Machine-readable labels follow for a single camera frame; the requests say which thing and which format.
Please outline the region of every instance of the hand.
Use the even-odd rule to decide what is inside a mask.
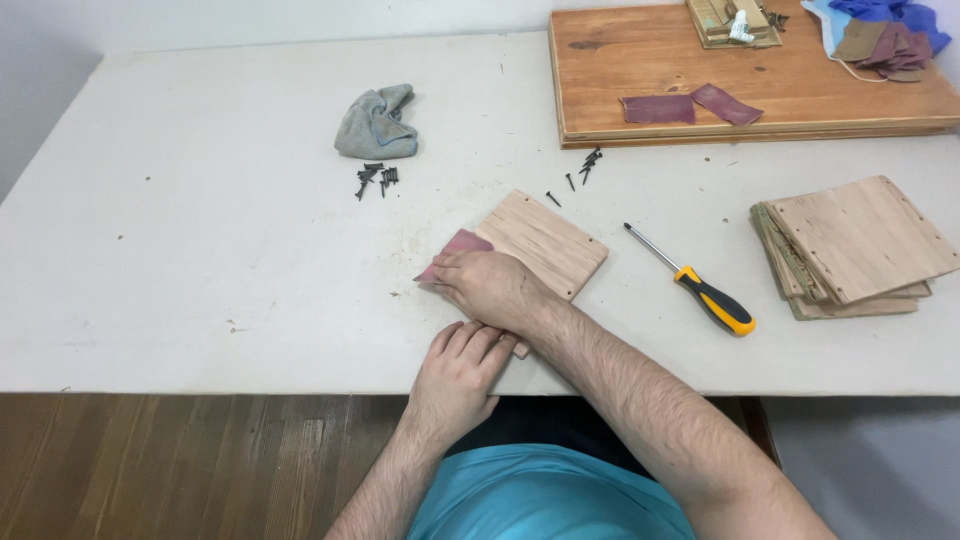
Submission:
[[[500,400],[487,392],[516,345],[510,335],[497,341],[502,333],[478,322],[454,323],[438,333],[397,431],[416,437],[426,452],[442,455],[487,420]]]
[[[526,335],[546,308],[565,302],[529,268],[497,252],[461,250],[433,259],[435,285],[469,316]]]

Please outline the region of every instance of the blue shirt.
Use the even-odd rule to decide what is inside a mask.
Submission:
[[[440,466],[408,538],[693,539],[660,484],[546,444],[478,448]]]

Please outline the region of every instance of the yellow screwdriver handle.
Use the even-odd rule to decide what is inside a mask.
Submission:
[[[756,328],[756,319],[736,300],[706,284],[693,268],[685,266],[673,277],[675,282],[690,289],[697,300],[713,316],[737,335],[747,335]]]

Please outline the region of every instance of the left hand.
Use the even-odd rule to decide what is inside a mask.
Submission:
[[[499,401],[487,392],[516,346],[512,334],[497,342],[502,333],[474,321],[454,323],[437,334],[397,431],[416,437],[425,451],[442,455],[487,420]]]

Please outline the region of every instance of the black pants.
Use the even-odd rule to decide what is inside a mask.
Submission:
[[[446,456],[519,443],[562,446],[653,479],[587,400],[577,396],[503,396],[490,418]]]

